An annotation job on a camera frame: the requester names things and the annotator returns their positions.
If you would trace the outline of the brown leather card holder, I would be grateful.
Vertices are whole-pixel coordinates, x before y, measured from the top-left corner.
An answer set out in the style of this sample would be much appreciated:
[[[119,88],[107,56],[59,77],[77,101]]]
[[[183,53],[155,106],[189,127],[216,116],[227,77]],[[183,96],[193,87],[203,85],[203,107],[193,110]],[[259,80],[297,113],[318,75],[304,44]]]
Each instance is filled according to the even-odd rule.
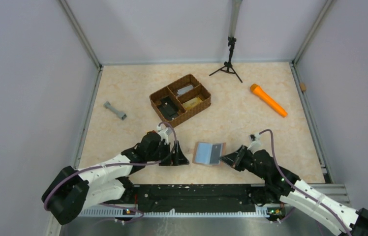
[[[213,144],[215,143],[196,142],[194,152],[193,152],[192,163],[198,164],[198,165],[213,166],[213,165],[209,165],[211,149],[212,149]],[[223,143],[222,156],[224,156],[225,153],[226,153],[226,143]]]

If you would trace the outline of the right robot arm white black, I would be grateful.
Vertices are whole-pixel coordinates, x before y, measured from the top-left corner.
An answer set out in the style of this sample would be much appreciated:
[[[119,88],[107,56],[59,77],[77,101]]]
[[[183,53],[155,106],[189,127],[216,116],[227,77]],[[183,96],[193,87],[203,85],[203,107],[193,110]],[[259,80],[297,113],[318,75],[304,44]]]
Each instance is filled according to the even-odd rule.
[[[241,172],[249,171],[265,182],[266,196],[289,204],[307,214],[337,236],[368,236],[368,210],[341,204],[310,186],[298,175],[277,166],[262,149],[252,152],[246,146],[222,156],[221,161]]]

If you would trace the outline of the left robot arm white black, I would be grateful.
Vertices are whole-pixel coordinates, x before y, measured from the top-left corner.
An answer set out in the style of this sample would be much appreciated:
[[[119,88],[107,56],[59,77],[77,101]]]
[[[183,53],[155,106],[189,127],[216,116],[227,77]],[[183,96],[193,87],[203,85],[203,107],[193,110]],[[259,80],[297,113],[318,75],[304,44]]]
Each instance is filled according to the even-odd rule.
[[[179,141],[171,143],[165,134],[148,132],[141,142],[105,162],[82,169],[64,167],[41,200],[44,209],[65,225],[84,209],[128,195],[133,189],[128,177],[146,166],[188,164]]]

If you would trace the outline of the gold card in basket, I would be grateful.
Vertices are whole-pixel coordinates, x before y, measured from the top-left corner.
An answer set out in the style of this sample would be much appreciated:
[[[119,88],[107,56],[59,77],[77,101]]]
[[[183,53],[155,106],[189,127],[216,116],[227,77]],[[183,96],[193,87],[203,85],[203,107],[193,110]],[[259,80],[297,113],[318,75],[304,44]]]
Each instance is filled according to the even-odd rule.
[[[198,104],[202,103],[203,100],[199,97],[194,97],[186,102],[183,103],[183,107],[185,108],[186,111],[191,110],[192,108],[194,108],[195,106],[197,106]]]

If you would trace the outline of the silver card in basket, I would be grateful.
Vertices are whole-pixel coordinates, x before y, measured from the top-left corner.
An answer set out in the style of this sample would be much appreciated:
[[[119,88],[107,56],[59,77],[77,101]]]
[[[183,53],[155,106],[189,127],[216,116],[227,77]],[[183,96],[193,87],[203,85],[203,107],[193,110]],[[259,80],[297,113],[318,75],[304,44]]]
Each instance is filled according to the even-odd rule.
[[[191,91],[194,88],[192,84],[186,85],[185,87],[179,88],[177,90],[177,97],[184,95],[185,93]]]

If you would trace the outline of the black object in basket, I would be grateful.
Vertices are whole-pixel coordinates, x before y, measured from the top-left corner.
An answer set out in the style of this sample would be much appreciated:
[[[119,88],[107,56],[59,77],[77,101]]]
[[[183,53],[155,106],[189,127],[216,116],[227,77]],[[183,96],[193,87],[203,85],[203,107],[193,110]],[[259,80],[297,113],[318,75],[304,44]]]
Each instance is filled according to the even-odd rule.
[[[161,99],[160,102],[157,108],[166,120],[171,121],[179,116],[179,109],[170,98]]]

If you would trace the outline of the brown wicker divided basket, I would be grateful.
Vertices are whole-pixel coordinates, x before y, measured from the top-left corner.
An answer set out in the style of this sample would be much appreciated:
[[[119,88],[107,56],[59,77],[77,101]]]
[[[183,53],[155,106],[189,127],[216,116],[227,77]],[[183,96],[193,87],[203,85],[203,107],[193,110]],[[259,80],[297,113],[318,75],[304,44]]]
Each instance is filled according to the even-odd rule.
[[[194,88],[184,95],[177,97],[177,90],[189,84],[192,84]],[[194,97],[201,98],[203,102],[191,110],[186,111],[183,107],[183,103]],[[211,93],[192,74],[187,74],[149,95],[151,106],[159,116],[160,120],[168,122],[173,127],[182,124],[183,122],[207,109],[211,105],[211,97]],[[157,108],[161,104],[161,99],[164,98],[170,98],[179,109],[179,116],[174,120],[166,120]]]

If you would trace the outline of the orange flashlight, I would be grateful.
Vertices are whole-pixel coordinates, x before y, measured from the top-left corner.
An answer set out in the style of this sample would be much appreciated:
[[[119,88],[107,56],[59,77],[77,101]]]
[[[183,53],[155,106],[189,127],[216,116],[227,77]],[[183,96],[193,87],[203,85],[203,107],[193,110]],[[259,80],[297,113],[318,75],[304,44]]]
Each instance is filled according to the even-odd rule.
[[[275,102],[268,94],[266,94],[259,85],[252,84],[250,86],[250,91],[259,97],[263,102],[265,102],[269,107],[271,107],[275,112],[277,112],[282,117],[287,117],[288,113]]]

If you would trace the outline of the grey plastic connector piece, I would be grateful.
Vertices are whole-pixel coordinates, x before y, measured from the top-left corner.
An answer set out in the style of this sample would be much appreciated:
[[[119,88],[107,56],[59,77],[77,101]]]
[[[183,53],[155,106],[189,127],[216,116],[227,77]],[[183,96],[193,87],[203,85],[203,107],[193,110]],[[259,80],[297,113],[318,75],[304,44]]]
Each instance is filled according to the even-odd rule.
[[[119,119],[121,120],[125,120],[127,118],[126,113],[117,110],[116,108],[114,108],[109,101],[106,101],[103,104],[104,108],[108,109],[109,111],[111,111],[112,113],[114,113]]]

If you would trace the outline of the black mini tripod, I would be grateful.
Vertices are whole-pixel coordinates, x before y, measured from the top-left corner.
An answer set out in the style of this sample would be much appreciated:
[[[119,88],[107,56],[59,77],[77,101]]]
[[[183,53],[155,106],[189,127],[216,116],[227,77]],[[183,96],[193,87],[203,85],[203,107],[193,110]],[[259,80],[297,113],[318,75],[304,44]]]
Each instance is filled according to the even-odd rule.
[[[229,47],[228,61],[225,61],[224,64],[223,64],[223,66],[221,68],[219,68],[216,71],[214,71],[213,73],[209,74],[209,76],[212,76],[215,73],[221,71],[221,72],[224,72],[224,73],[227,73],[227,74],[236,75],[236,77],[238,78],[238,80],[241,83],[243,83],[242,79],[237,74],[237,72],[233,68],[233,64],[232,64],[232,58],[233,58],[233,54],[234,54],[234,49],[235,49],[236,41],[237,41],[236,38],[234,38],[234,37],[228,37],[228,47]]]

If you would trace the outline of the small tan block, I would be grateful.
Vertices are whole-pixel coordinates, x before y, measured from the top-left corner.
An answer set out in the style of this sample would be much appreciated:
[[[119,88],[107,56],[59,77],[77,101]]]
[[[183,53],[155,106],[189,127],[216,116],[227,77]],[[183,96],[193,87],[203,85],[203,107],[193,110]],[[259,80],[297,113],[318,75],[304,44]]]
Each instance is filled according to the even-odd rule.
[[[307,90],[307,87],[306,87],[305,83],[303,83],[303,82],[299,83],[299,87],[300,87],[301,92],[305,92]]]

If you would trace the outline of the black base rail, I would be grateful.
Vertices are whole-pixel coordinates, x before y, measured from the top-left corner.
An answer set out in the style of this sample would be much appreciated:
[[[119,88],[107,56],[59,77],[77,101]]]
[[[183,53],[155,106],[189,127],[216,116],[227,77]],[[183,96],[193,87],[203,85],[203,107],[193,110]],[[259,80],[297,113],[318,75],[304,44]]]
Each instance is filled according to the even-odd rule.
[[[141,184],[107,204],[150,213],[254,213],[283,218],[290,211],[262,184]]]

